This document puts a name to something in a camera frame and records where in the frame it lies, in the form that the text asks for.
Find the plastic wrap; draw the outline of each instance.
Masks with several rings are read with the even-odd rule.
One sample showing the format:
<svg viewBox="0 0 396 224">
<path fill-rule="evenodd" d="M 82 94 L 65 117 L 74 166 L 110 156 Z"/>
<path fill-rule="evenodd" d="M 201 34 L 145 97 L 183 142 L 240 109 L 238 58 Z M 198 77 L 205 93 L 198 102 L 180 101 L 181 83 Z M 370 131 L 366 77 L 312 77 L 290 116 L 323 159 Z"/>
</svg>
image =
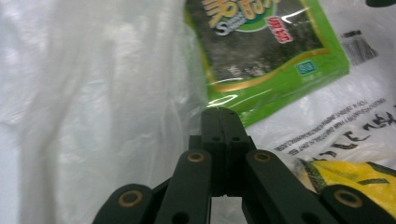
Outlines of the plastic wrap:
<svg viewBox="0 0 396 224">
<path fill-rule="evenodd" d="M 91 223 L 113 190 L 173 173 L 206 101 L 180 1 L 0 15 L 0 223 Z"/>
<path fill-rule="evenodd" d="M 304 172 L 296 158 L 395 169 L 395 124 L 362 128 L 375 125 L 375 114 L 395 115 L 394 7 L 321 4 L 337 35 L 361 30 L 378 56 L 247 131 L 298 176 Z M 206 103 L 199 48 L 184 25 L 183 6 L 0 1 L 0 223 L 91 223 L 113 190 L 127 183 L 154 187 L 172 174 Z M 364 108 L 379 99 L 386 101 L 294 156 L 288 153 L 305 140 L 275 150 L 349 105 Z M 350 143 L 347 132 L 370 137 Z M 318 157 L 334 141 L 358 146 Z M 212 208 L 212 223 L 245 221 L 238 199 L 216 199 Z"/>
<path fill-rule="evenodd" d="M 208 106 L 245 126 L 348 73 L 347 58 L 317 0 L 186 2 L 197 33 Z"/>
</svg>

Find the logo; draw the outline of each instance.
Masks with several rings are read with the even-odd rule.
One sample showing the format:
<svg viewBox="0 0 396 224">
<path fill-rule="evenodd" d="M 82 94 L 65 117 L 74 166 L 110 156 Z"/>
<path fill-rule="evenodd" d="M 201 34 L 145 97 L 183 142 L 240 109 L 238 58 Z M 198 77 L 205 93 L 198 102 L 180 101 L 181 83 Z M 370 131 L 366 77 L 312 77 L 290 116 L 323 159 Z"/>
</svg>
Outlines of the logo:
<svg viewBox="0 0 396 224">
<path fill-rule="evenodd" d="M 317 68 L 315 67 L 315 65 L 312 61 L 306 61 L 303 63 L 299 63 L 296 65 L 296 69 L 297 69 L 298 73 L 302 76 L 307 75 L 307 74 L 317 70 Z"/>
<path fill-rule="evenodd" d="M 210 28 L 217 35 L 233 31 L 256 32 L 267 26 L 266 17 L 276 14 L 280 0 L 204 0 L 206 15 L 211 17 Z"/>
</svg>

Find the yellow package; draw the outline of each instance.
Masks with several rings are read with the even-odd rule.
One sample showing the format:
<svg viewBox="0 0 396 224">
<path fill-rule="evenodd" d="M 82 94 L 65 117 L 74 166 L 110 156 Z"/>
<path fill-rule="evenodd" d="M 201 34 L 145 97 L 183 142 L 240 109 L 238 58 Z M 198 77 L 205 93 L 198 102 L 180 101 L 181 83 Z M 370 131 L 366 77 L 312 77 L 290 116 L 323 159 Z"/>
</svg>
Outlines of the yellow package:
<svg viewBox="0 0 396 224">
<path fill-rule="evenodd" d="M 346 185 L 364 193 L 396 218 L 396 171 L 372 162 L 303 161 L 305 178 L 316 192 L 330 185 Z"/>
</svg>

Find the green package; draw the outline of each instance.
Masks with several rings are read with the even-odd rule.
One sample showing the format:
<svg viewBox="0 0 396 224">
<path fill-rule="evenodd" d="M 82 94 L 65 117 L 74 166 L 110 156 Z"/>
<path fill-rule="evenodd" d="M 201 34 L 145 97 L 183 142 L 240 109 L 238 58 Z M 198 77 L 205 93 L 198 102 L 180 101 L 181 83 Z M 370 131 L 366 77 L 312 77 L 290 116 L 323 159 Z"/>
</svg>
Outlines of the green package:
<svg viewBox="0 0 396 224">
<path fill-rule="evenodd" d="M 348 73 L 317 0 L 187 0 L 207 80 L 208 107 L 248 126 Z"/>
</svg>

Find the white plastic bag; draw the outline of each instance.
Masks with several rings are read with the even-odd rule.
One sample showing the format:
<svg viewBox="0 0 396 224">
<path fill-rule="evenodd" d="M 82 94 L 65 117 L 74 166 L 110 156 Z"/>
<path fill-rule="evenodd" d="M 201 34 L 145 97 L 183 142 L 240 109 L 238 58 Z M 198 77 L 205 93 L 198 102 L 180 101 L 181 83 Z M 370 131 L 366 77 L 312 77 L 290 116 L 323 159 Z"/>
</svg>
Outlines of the white plastic bag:
<svg viewBox="0 0 396 224">
<path fill-rule="evenodd" d="M 307 161 L 313 158 L 376 160 L 394 169 L 396 151 L 392 148 L 395 143 L 392 136 L 396 123 L 390 121 L 387 114 L 396 118 L 396 17 L 390 14 L 394 8 L 369 8 L 360 2 L 353 7 L 335 7 L 342 5 L 341 1 L 322 4 L 337 34 L 360 30 L 362 37 L 378 52 L 377 57 L 352 66 L 350 75 L 286 106 L 271 118 L 251 126 L 248 132 L 261 147 Z M 386 126 L 377 128 L 378 117 L 386 120 L 379 126 Z M 371 137 L 361 141 L 355 150 L 336 150 L 339 153 L 336 158 L 319 156 L 334 142 L 350 141 L 343 135 L 349 132 L 352 132 L 349 138 Z"/>
<path fill-rule="evenodd" d="M 91 223 L 173 173 L 205 103 L 182 7 L 0 2 L 0 223 Z"/>
</svg>

